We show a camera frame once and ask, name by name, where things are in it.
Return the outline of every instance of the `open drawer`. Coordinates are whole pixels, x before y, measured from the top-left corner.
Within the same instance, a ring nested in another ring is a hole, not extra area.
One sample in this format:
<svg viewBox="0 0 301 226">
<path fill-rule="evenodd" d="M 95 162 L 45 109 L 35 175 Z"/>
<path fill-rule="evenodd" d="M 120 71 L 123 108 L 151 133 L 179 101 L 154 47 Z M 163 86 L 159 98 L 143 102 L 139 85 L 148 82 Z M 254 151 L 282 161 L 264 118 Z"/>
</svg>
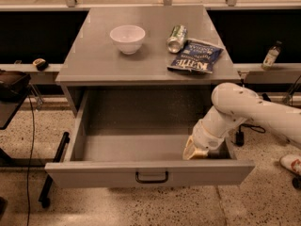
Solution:
<svg viewBox="0 0 301 226">
<path fill-rule="evenodd" d="M 227 141 L 215 159 L 182 160 L 208 94 L 196 86 L 87 88 L 64 160 L 45 169 L 61 187 L 241 184 L 254 163 L 237 160 Z"/>
</svg>

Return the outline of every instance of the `small bottle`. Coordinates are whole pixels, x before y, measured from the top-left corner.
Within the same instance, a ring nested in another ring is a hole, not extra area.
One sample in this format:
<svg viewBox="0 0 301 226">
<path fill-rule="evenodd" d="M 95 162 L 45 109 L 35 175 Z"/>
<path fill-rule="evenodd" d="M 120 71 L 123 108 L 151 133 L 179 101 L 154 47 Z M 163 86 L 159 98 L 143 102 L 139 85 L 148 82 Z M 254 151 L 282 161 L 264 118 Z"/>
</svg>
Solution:
<svg viewBox="0 0 301 226">
<path fill-rule="evenodd" d="M 271 69 L 271 67 L 273 66 L 275 60 L 277 59 L 278 55 L 281 52 L 281 44 L 282 44 L 282 42 L 276 41 L 275 45 L 269 49 L 269 52 L 267 53 L 262 65 L 261 65 L 261 67 L 264 70 L 267 71 L 267 70 Z"/>
</svg>

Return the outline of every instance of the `black handle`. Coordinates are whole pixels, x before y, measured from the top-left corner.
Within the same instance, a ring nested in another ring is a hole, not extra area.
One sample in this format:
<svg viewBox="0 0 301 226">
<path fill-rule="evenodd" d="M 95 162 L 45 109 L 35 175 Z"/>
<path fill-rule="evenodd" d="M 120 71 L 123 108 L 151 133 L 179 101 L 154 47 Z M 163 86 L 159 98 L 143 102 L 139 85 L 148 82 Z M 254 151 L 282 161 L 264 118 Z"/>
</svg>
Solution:
<svg viewBox="0 0 301 226">
<path fill-rule="evenodd" d="M 166 171 L 166 178 L 162 180 L 141 180 L 139 179 L 139 172 L 136 172 L 135 180 L 140 184 L 163 184 L 168 181 L 168 171 Z"/>
</svg>

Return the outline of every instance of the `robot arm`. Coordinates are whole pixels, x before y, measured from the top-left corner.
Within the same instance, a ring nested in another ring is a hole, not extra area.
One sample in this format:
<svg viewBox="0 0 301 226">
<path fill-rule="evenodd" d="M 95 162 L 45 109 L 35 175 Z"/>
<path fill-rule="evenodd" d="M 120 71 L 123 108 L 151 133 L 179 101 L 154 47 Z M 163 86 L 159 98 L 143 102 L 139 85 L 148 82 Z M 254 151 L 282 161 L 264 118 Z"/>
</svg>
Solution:
<svg viewBox="0 0 301 226">
<path fill-rule="evenodd" d="M 188 138 L 183 159 L 206 158 L 218 152 L 229 131 L 246 120 L 301 149 L 301 109 L 264 101 L 254 91 L 232 83 L 217 86 L 212 101 L 214 105 Z"/>
</svg>

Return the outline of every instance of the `terrazzo floor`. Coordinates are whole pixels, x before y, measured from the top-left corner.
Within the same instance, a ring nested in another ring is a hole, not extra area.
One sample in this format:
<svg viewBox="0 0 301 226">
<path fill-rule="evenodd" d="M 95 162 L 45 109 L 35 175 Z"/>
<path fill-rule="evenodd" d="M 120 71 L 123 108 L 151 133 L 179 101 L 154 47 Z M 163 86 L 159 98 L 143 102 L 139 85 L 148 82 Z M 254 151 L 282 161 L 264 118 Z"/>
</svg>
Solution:
<svg viewBox="0 0 301 226">
<path fill-rule="evenodd" d="M 33 157 L 53 157 L 63 132 L 74 126 L 65 102 L 46 102 L 35 111 Z M 29 225 L 301 225 L 301 190 L 279 158 L 301 151 L 277 137 L 244 129 L 245 146 L 235 147 L 238 159 L 250 159 L 256 168 L 239 186 L 63 189 L 53 185 L 51 205 L 38 202 L 46 173 L 31 169 Z M 14 157 L 28 157 L 32 141 L 32 114 L 25 102 L 8 128 L 0 131 L 0 145 Z M 0 197 L 7 200 L 1 226 L 27 221 L 26 169 L 0 169 Z"/>
</svg>

